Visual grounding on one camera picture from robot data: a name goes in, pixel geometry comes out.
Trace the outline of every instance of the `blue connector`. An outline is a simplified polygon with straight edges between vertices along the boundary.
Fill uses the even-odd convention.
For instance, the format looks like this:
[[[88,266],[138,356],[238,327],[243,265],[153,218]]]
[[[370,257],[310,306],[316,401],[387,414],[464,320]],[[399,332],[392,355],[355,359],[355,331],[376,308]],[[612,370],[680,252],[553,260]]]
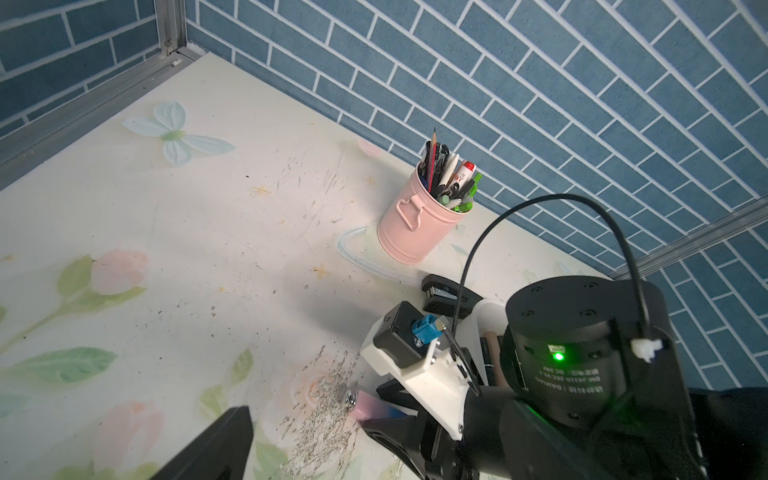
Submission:
[[[416,346],[427,345],[434,339],[439,338],[442,335],[442,331],[435,326],[437,317],[428,313],[421,320],[417,321],[411,327],[411,331],[416,335]]]

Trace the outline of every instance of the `black stapler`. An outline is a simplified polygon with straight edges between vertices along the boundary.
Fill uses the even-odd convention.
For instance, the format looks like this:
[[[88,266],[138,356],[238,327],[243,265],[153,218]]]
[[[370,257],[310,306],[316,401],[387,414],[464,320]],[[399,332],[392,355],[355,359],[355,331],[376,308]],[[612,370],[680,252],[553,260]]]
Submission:
[[[422,310],[438,316],[453,317],[453,312],[456,308],[458,283],[444,276],[429,274],[422,280],[422,291],[427,295]],[[462,301],[458,308],[458,317],[463,319],[472,313],[472,309],[475,308],[475,305],[480,300],[482,300],[481,296],[465,286],[462,292]]]

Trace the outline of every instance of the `white table surface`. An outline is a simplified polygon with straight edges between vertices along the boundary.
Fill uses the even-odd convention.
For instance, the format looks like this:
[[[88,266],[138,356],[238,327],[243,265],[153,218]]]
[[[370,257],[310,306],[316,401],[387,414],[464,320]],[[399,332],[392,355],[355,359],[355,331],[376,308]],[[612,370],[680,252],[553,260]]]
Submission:
[[[174,166],[123,125],[172,101],[188,134],[235,149]],[[476,206],[424,263],[397,266],[372,227],[412,168],[357,141],[206,55],[0,191],[0,477],[146,478],[243,404],[249,480],[281,455],[272,478],[411,475],[320,393],[381,381],[356,357],[370,326],[421,306],[425,273],[458,280],[495,214]],[[468,287],[505,301],[569,270],[600,276],[504,222]]]

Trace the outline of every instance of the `blue brick wall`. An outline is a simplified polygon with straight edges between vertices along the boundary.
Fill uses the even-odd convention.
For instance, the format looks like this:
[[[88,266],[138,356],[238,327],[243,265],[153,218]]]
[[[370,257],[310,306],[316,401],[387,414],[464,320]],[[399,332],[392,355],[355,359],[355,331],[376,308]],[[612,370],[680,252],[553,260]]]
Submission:
[[[759,0],[186,2],[193,42],[410,164],[437,127],[497,213],[585,195],[642,257],[768,194]],[[604,273],[624,264],[578,204],[510,220]],[[693,386],[766,384],[766,229],[648,277]]]
[[[664,292],[690,386],[768,386],[768,223],[647,280]]]
[[[3,2],[0,137],[159,51],[152,0]]]

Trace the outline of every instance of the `pink pencil holder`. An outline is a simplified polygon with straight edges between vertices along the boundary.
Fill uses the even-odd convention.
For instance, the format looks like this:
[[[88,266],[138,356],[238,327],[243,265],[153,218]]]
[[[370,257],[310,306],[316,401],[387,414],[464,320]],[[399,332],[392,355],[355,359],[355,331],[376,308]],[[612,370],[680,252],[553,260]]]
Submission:
[[[379,222],[376,232],[382,247],[392,258],[414,265],[424,260],[468,213],[460,214],[443,207],[432,198],[414,171]]]

